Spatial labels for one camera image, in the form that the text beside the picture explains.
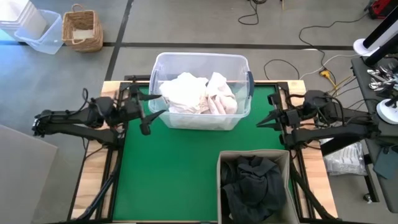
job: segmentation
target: table frame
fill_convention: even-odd
[[[141,77],[139,79],[139,81],[137,81],[137,82],[140,85],[148,85],[148,77]],[[279,99],[280,102],[279,102],[279,104],[277,104],[277,106],[279,108],[283,108],[283,109],[286,109],[288,107],[286,102],[284,100],[282,101],[282,98],[285,98],[286,95],[290,94],[289,83],[286,80],[285,81],[256,81],[256,85],[273,86],[275,88],[276,92],[280,96],[280,99]],[[89,153],[91,151],[94,151],[93,147],[89,147],[89,150],[86,153]],[[104,184],[106,179],[109,177],[112,167],[114,167],[113,169],[116,169],[115,164],[119,164],[119,165],[121,164],[122,156],[123,156],[123,148],[120,148],[120,149],[110,148],[107,150],[105,162],[104,162],[103,174],[102,174],[102,178],[101,178],[101,186]],[[303,158],[302,151],[297,152],[297,157],[294,160],[294,162],[295,162],[297,170],[300,172],[300,175],[303,177],[303,180],[305,181],[306,185],[309,186],[308,177],[307,177],[307,173],[306,173],[306,166],[304,164],[304,158]],[[75,215],[73,215],[73,213],[76,210],[76,208],[75,208],[76,207],[76,205],[75,205],[76,198],[78,195],[79,186],[81,184],[80,181],[82,180],[82,175],[84,173],[83,172],[84,168],[85,168],[85,161],[83,161],[83,163],[81,165],[78,182],[76,183],[75,193],[74,193],[70,211],[68,214],[69,222],[78,222],[78,220],[72,220],[72,216],[75,217]],[[117,194],[117,184],[118,184],[118,180],[119,180],[119,172],[120,172],[120,169],[116,173],[116,178],[113,183],[113,186],[111,186],[111,188],[108,190],[105,197],[101,199],[99,206],[96,209],[95,214],[93,214],[93,216],[91,216],[90,222],[100,222],[101,223],[101,222],[113,222],[114,221],[113,220],[113,212],[114,212],[114,203],[115,203],[116,194]],[[309,218],[317,218],[318,214],[314,211],[310,201],[307,198],[305,198],[300,187],[294,181],[292,183],[293,183],[292,188],[293,188],[293,195],[294,195],[294,200],[295,200],[295,207],[296,207],[299,218],[303,218],[304,216],[308,216]],[[331,211],[331,213],[333,215],[336,215],[334,203],[333,203],[333,208],[334,208],[334,211]]]

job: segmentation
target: green mat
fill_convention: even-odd
[[[257,86],[251,113],[232,131],[169,129],[160,120],[143,136],[131,121],[126,136],[114,220],[217,220],[216,163],[220,151],[284,149],[280,132],[256,128],[273,107],[272,86]],[[150,113],[145,104],[146,113]]]

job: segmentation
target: black metal frame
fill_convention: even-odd
[[[145,76],[140,76],[137,79],[138,80],[142,80],[142,81],[148,81],[149,80],[149,75],[145,75]],[[125,80],[130,80],[132,78],[132,76],[125,76],[124,79]],[[128,85],[129,83],[121,83],[120,86],[120,90],[124,89],[126,85]],[[142,86],[147,86],[148,83],[139,83]],[[287,82],[267,82],[267,83],[255,83],[255,86],[272,86],[275,88],[275,92],[279,95],[279,103],[276,104],[276,107],[282,108],[282,98],[280,97],[280,91],[282,90],[285,93],[285,96],[289,95],[289,86],[287,84]],[[122,157],[123,157],[123,148],[109,148],[108,149],[108,153],[106,155],[106,160],[105,160],[105,165],[104,165],[104,172],[103,172],[103,179],[101,182],[101,186],[103,186],[103,184],[105,183],[105,181],[108,179],[109,176],[109,170],[111,168],[111,159],[113,156],[113,151],[117,150],[118,151],[118,158],[117,158],[117,162],[116,165],[118,165],[119,162],[121,162]],[[298,159],[298,164],[300,167],[300,175],[303,177],[305,183],[308,185],[308,179],[307,179],[307,173],[305,171],[305,166],[304,166],[304,160],[303,160],[303,155],[301,153],[301,151],[297,151],[297,157]],[[81,168],[80,168],[80,173],[79,173],[79,179],[76,183],[76,187],[75,187],[75,193],[73,194],[73,199],[72,199],[72,203],[70,205],[70,210],[69,210],[69,214],[68,214],[68,218],[67,218],[67,222],[66,223],[82,223],[82,221],[84,220],[71,220],[71,216],[72,216],[72,211],[73,211],[73,207],[75,205],[75,199],[76,199],[76,195],[78,192],[78,188],[80,185],[80,178],[81,178],[81,173],[83,172],[83,167],[85,165],[85,162],[83,161],[81,164]],[[110,198],[110,203],[109,203],[109,210],[108,210],[108,214],[106,218],[102,218],[102,209],[103,209],[103,198],[101,199],[98,208],[96,209],[96,215],[95,215],[95,219],[90,220],[90,223],[103,223],[103,222],[113,222],[113,212],[114,212],[114,204],[116,201],[116,194],[117,194],[117,189],[118,189],[118,182],[119,182],[119,175],[120,175],[120,169],[117,171],[116,175],[115,175],[115,180],[113,182],[113,187],[111,189],[111,198]],[[293,190],[293,195],[294,195],[294,201],[295,201],[295,207],[296,207],[296,211],[298,214],[299,218],[303,218],[303,213],[302,213],[302,206],[300,203],[300,197],[299,197],[299,191],[298,191],[298,186],[295,183],[295,181],[290,178],[290,180],[292,181],[292,190]],[[308,207],[308,212],[310,215],[310,218],[315,218],[315,212],[313,207],[311,206],[310,201],[306,198],[307,201],[307,207]]]

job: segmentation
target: white cable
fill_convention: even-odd
[[[333,57],[331,57],[331,58],[329,58],[324,64],[323,64],[323,66],[322,67],[320,67],[320,68],[318,68],[318,69],[316,69],[315,71],[313,71],[313,72],[308,72],[308,73],[306,73],[306,74],[304,74],[304,75],[302,75],[301,77],[300,77],[300,79],[299,80],[301,80],[301,79],[303,79],[304,78],[304,76],[306,76],[306,75],[310,75],[310,74],[314,74],[315,72],[319,72],[320,70],[322,70],[323,69],[323,67],[328,63],[328,62],[330,62],[332,59],[334,59],[334,58],[337,58],[337,57],[340,57],[340,56],[342,56],[342,57],[354,57],[354,56],[358,56],[359,54],[354,54],[354,55],[335,55],[335,56],[333,56]]]

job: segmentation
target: gray floor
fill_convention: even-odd
[[[39,9],[63,14],[79,2],[98,12],[103,23],[104,41],[115,42],[127,0],[51,1],[32,0]],[[141,43],[220,43],[301,45],[302,27],[330,25],[335,20],[359,18],[368,0],[286,0],[282,11],[279,1],[268,1],[258,7],[260,23],[244,26],[237,18],[252,13],[245,0],[134,0],[123,42]],[[303,38],[316,45],[351,45],[366,37],[380,21],[365,17],[355,24],[337,24],[330,29],[310,29]],[[79,54],[62,47],[55,55],[34,51],[29,46],[0,45],[0,124],[32,134],[33,116],[44,109],[78,108],[81,89],[98,96],[108,69],[113,47],[92,54]],[[122,47],[112,80],[125,75],[150,74],[156,56],[161,52],[209,52],[240,54],[249,60],[255,79],[265,79],[263,65],[273,58],[284,59],[297,67],[300,74],[320,67],[321,53],[314,50],[253,49],[168,49]],[[325,51],[326,57],[352,55],[352,51]],[[352,75],[350,60],[338,57],[327,67],[337,82]],[[295,70],[283,62],[267,66],[271,79],[296,79]],[[329,90],[330,83],[317,73],[304,78],[307,89]],[[344,89],[357,86],[351,83]],[[339,96],[345,106],[361,99],[359,89]],[[80,168],[83,148],[81,139],[66,135],[47,136],[46,141],[59,147],[40,202],[32,218],[34,223],[59,222],[67,217]],[[348,221],[397,223],[398,214],[390,213],[384,201],[366,204],[363,177],[346,175],[330,177],[338,215]]]

